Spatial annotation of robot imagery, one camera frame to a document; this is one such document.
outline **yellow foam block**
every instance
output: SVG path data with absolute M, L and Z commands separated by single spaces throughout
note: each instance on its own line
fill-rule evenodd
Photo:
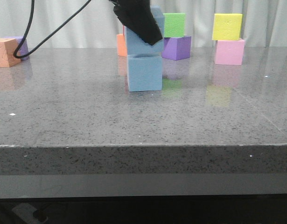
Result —
M 215 41 L 238 41 L 240 39 L 242 18 L 242 14 L 216 13 L 212 39 Z
M 117 35 L 117 54 L 118 56 L 127 56 L 126 41 L 123 34 Z
M 0 67 L 12 67 L 21 62 L 21 59 L 13 56 L 17 46 L 18 42 L 16 39 L 0 38 Z

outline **speckled stone surface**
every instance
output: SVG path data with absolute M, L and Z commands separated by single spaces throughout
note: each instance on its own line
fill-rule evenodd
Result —
M 213 58 L 165 61 L 176 85 L 132 93 L 116 49 L 39 49 L 0 68 L 0 175 L 286 171 L 287 48 Z

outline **foam block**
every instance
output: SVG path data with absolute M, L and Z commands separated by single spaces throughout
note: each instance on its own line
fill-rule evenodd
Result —
M 127 57 L 129 91 L 157 91 L 162 89 L 162 57 Z
M 162 35 L 164 34 L 164 15 L 159 6 L 151 6 L 152 14 L 160 28 Z M 129 28 L 125 28 L 126 47 L 128 54 L 150 54 L 162 52 L 164 48 L 164 41 L 158 41 L 155 45 L 151 46 L 145 43 L 137 34 Z
M 118 56 L 127 56 L 126 41 L 123 34 L 116 35 L 117 39 L 117 54 Z
M 164 37 L 184 37 L 185 13 L 164 13 L 165 32 Z
M 239 40 L 242 17 L 242 14 L 215 14 L 213 40 Z
M 245 41 L 217 41 L 215 64 L 242 65 Z
M 23 36 L 6 36 L 4 38 L 14 38 L 14 39 L 16 39 L 16 41 L 19 44 L 19 43 L 21 43 L 21 40 L 23 39 Z M 27 46 L 27 40 L 25 40 L 23 45 L 22 45 L 22 47 L 19 50 L 19 53 L 20 53 L 20 55 L 25 55 L 28 52 L 29 52 L 29 50 L 28 50 L 28 46 Z M 28 60 L 28 59 L 29 59 L 29 56 L 21 58 L 21 61 L 25 61 L 25 60 Z
M 190 57 L 191 36 L 164 38 L 162 57 L 171 60 L 182 60 Z
M 13 56 L 18 43 L 15 39 L 0 38 L 0 67 L 11 67 L 21 62 Z

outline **dark floor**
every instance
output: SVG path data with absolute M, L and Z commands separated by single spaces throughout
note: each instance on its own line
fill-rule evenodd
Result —
M 2 200 L 0 224 L 43 223 L 19 219 L 21 203 L 41 209 L 46 224 L 287 224 L 287 195 Z

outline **pink foam block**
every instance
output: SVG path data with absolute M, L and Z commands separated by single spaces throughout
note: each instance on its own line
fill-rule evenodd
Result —
M 164 38 L 162 57 L 171 60 L 182 60 L 190 57 L 191 36 Z
M 217 41 L 215 64 L 242 65 L 245 41 Z

